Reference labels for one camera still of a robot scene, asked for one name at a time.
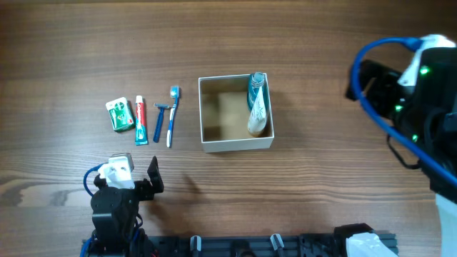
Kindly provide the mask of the green Dettol soap box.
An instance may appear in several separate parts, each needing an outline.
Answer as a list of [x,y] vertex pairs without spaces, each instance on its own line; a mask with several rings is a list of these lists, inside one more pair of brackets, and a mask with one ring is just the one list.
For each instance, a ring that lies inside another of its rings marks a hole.
[[106,109],[115,132],[128,131],[135,126],[135,118],[131,112],[130,103],[125,97],[107,102]]

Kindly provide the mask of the white leaf-print lotion tube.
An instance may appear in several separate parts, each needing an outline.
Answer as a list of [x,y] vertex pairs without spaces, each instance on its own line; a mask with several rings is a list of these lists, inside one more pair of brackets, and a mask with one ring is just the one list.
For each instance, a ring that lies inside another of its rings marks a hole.
[[255,137],[260,136],[267,122],[266,107],[263,98],[263,88],[260,87],[253,103],[248,120],[248,132]]

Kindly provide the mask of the blue mouthwash bottle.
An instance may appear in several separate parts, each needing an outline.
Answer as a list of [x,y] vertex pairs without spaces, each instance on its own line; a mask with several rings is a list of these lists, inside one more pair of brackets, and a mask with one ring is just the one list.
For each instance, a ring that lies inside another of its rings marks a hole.
[[258,95],[259,89],[265,84],[265,76],[261,72],[255,72],[250,75],[248,80],[247,104],[249,111],[252,110],[254,101]]

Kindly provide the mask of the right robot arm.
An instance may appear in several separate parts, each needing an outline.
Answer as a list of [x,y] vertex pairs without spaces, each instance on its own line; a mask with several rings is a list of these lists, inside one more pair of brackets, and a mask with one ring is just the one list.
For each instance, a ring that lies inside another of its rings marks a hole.
[[456,48],[433,47],[400,72],[370,59],[351,69],[361,93],[389,128],[456,176]]

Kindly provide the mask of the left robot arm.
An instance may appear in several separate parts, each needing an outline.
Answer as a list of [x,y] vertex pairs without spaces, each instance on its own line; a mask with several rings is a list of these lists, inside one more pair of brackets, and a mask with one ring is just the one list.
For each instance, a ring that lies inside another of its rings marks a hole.
[[158,256],[139,214],[140,202],[164,192],[157,158],[149,164],[148,178],[134,181],[133,169],[131,154],[119,153],[85,173],[83,185],[91,197],[95,229],[81,247],[80,257]]

